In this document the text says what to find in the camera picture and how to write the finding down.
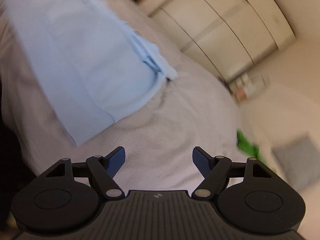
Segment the light blue sweatshirt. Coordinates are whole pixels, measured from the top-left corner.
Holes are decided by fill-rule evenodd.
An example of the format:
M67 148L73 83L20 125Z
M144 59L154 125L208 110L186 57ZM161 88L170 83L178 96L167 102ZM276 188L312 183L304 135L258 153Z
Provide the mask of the light blue sweatshirt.
M101 0L4 0L50 105L81 145L177 77L153 43Z

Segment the white bedside shelf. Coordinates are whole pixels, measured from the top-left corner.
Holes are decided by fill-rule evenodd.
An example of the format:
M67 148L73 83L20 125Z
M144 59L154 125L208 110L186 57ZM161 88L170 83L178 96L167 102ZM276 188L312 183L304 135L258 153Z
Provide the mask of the white bedside shelf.
M247 73L242 74L242 76L235 79L228 85L231 96L236 101L236 103L243 103L248 100L252 100L268 89L270 86L270 79L265 75L256 75L250 77ZM239 89L244 89L246 91L247 99L241 102L237 102L234 97L234 92Z

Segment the cream wardrobe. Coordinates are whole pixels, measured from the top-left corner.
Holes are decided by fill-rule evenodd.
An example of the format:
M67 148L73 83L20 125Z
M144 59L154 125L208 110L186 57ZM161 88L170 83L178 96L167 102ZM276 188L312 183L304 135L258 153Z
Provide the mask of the cream wardrobe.
M226 82L295 35L274 0L138 0L179 50Z

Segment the grey checked pillow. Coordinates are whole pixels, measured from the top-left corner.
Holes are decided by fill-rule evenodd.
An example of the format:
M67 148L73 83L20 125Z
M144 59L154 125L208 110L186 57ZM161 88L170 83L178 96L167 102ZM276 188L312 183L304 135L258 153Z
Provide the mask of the grey checked pillow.
M297 192L319 180L319 149L308 135L273 148L272 153Z

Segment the pink cup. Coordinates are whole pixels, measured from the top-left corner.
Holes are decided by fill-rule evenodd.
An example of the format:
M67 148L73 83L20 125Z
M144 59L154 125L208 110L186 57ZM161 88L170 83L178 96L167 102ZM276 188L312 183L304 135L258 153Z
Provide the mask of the pink cup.
M237 100L237 102L241 102L247 99L246 91L244 89L239 89L236 92L234 92L234 97Z

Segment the green knit garment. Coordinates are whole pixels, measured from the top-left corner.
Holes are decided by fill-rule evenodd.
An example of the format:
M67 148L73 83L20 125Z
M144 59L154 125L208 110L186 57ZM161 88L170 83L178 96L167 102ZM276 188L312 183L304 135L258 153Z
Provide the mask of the green knit garment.
M251 143L241 130L237 130L237 147L239 150L247 154L249 157L259 159L262 161L260 155L260 147L254 143Z

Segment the grey bed cover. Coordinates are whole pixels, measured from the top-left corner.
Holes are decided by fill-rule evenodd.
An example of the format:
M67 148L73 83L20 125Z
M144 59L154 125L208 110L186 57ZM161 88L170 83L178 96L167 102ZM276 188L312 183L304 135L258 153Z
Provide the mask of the grey bed cover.
M124 191L193 191L202 180L192 162L195 146L245 161L236 146L244 122L222 83L182 54L131 0L101 1L156 45L177 77L166 79L142 108L76 145L44 94L1 0L2 118L16 134L28 166L41 174L61 158L82 162L122 146L126 159L115 181Z

